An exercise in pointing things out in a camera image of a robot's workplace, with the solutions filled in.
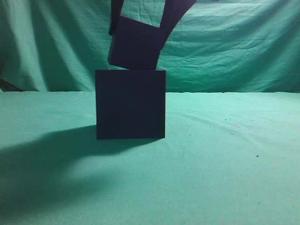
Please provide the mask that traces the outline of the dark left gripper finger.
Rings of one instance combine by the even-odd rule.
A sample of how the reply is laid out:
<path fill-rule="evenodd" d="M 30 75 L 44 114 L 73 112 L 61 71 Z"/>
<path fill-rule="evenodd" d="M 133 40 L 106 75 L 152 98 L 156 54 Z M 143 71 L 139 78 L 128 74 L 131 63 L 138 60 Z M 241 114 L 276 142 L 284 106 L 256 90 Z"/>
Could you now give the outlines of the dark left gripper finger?
<path fill-rule="evenodd" d="M 111 20 L 109 35 L 113 35 L 117 29 L 122 7 L 123 0 L 111 0 Z"/>

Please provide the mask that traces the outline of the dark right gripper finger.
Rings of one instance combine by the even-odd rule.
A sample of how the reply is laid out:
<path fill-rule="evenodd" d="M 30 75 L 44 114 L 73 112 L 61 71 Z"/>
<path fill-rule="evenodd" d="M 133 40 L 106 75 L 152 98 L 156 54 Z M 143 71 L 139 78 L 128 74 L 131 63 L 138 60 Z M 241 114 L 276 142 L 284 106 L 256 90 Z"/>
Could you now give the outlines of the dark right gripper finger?
<path fill-rule="evenodd" d="M 184 16 L 184 14 L 196 3 L 196 0 L 166 0 L 159 29 L 162 32 L 160 51 L 164 48 L 171 32 Z"/>

